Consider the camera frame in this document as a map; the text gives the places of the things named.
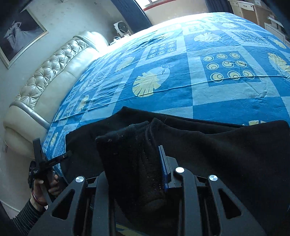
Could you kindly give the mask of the person's left hand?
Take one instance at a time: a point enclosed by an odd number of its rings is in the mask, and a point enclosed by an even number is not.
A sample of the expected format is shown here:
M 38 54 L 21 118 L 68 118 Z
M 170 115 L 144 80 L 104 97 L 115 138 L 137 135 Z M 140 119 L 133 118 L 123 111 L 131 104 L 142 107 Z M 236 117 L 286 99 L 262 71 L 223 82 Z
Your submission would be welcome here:
M 49 188 L 44 184 L 43 180 L 36 179 L 33 183 L 32 196 L 30 198 L 30 203 L 32 206 L 38 210 L 42 209 L 47 205 L 48 194 L 57 197 L 61 193 L 61 188 L 59 186 L 59 177 L 54 175 L 52 181 L 49 183 Z

